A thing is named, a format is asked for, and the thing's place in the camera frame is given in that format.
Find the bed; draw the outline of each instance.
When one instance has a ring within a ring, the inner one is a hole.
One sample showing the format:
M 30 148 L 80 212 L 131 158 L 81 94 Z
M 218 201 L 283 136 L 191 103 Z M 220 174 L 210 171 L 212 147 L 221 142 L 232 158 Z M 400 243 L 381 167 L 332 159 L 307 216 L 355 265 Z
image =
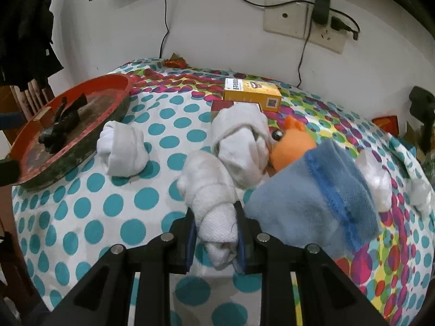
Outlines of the bed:
M 380 215 L 382 234 L 336 263 L 391 325 L 410 323 L 421 308 L 431 278 L 434 215 L 422 220 L 410 205 L 406 182 L 424 174 L 397 139 L 340 105 L 264 77 L 164 68 L 158 58 L 134 60 L 114 73 L 134 78 L 123 122 L 143 130 L 144 146 L 150 154 L 146 168 L 129 179 L 107 177 L 99 158 L 92 155 L 39 192 L 27 192 L 19 186 L 12 191 L 27 268 L 49 308 L 61 301 L 111 245 L 145 244 L 185 215 L 177 177 L 189 152 L 210 151 L 211 102 L 221 99 L 224 79 L 236 77 L 278 86 L 283 96 L 280 111 L 266 112 L 271 129 L 292 115 L 306 124 L 317 143 L 333 138 L 353 158 L 364 148 L 370 149 L 389 171 L 392 209 Z M 238 194 L 247 202 L 251 191 Z M 138 276 L 130 301 L 130 324 L 137 287 Z M 260 276 L 235 273 L 232 266 L 215 270 L 199 241 L 190 273 L 172 275 L 170 289 L 172 325 L 259 323 Z M 296 285 L 294 291 L 300 325 Z

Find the black cable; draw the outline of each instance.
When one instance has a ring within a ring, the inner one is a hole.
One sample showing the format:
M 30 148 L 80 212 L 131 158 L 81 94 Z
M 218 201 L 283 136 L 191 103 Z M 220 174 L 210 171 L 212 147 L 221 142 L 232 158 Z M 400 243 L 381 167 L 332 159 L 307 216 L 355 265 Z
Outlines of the black cable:
M 314 2 L 311 2 L 311 1 L 308 1 L 308 0 L 290 0 L 290 1 L 286 1 L 286 2 L 277 3 L 277 4 L 274 4 L 274 5 L 260 5 L 260 4 L 257 4 L 255 2 L 249 1 L 249 0 L 242 0 L 242 1 L 244 1 L 244 2 L 246 2 L 248 4 L 250 4 L 250 5 L 253 5 L 253 6 L 263 7 L 263 8 L 272 8 L 272 7 L 285 6 L 285 5 L 290 5 L 292 3 L 298 3 L 298 2 L 304 2 L 304 3 L 310 4 L 310 5 L 314 5 Z M 338 13 L 339 15 L 342 15 L 342 16 L 348 18 L 349 20 L 351 20 L 352 23 L 355 24 L 355 27 L 358 30 L 358 33 L 361 32 L 361 29 L 360 29 L 358 23 L 356 23 L 356 21 L 351 16 L 347 15 L 346 13 L 344 13 L 342 11 L 336 10 L 335 8 L 330 8 L 330 10 L 335 12 L 335 13 Z
M 313 19 L 310 18 L 310 26 L 308 27 L 308 35 L 307 35 L 307 38 L 305 39 L 304 47 L 302 48 L 301 60 L 299 60 L 299 65 L 297 65 L 297 74 L 299 75 L 299 83 L 297 84 L 296 88 L 299 88 L 299 86 L 302 83 L 301 66 L 302 66 L 302 61 L 304 60 L 305 47 L 307 46 L 308 39 L 311 36 L 311 27 L 312 27 L 312 25 L 313 25 Z
M 169 34 L 169 27 L 167 26 L 166 14 L 167 14 L 167 1 L 164 0 L 164 24 L 166 26 L 166 34 L 164 35 L 162 39 L 162 43 L 160 44 L 159 58 L 162 58 L 164 41 L 166 40 L 166 37 Z

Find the orange plush toy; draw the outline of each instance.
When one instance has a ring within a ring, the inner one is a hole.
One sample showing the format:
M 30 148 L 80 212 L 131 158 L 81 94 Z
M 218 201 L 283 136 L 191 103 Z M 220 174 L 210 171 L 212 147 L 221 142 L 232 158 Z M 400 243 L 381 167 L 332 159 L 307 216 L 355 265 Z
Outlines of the orange plush toy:
M 284 120 L 284 130 L 284 134 L 280 133 L 280 130 L 272 134 L 272 138 L 278 142 L 273 147 L 269 159 L 277 172 L 301 158 L 306 151 L 316 147 L 316 142 L 305 131 L 305 124 L 293 116 L 289 115 Z

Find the power outlet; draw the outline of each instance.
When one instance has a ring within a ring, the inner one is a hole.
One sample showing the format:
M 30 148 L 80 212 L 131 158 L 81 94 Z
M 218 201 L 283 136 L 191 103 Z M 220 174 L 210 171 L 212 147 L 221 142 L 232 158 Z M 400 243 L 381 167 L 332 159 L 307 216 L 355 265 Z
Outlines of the power outlet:
M 308 16 L 311 16 L 312 10 L 313 7 L 309 6 L 307 14 Z M 344 50 L 344 45 L 346 44 L 347 32 L 344 30 L 336 31 L 330 27 L 332 16 L 340 18 L 340 15 L 330 11 L 328 23 L 326 26 L 319 26 L 314 22 L 312 23 L 311 34 L 308 41 L 331 51 L 334 51 L 338 54 L 342 54 Z M 308 28 L 306 28 L 305 34 L 308 35 Z
M 281 1 L 268 1 L 274 5 Z M 306 34 L 307 4 L 292 3 L 280 7 L 265 8 L 263 29 L 267 32 L 303 39 Z

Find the round red tray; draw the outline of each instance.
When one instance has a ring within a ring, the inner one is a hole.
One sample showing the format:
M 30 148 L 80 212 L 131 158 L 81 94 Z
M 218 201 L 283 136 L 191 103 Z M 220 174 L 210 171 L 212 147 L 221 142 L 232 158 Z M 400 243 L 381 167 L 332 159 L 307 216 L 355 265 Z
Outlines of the round red tray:
M 90 79 L 54 98 L 46 106 L 53 112 L 67 97 L 69 106 L 82 93 L 88 104 L 79 110 L 80 123 L 67 136 L 67 143 L 55 154 L 45 151 L 38 142 L 43 130 L 39 122 L 30 120 L 19 133 L 9 156 L 20 162 L 21 177 L 17 185 L 27 190 L 39 190 L 65 176 L 95 151 L 104 124 L 120 121 L 126 114 L 133 81 L 121 74 L 105 75 Z

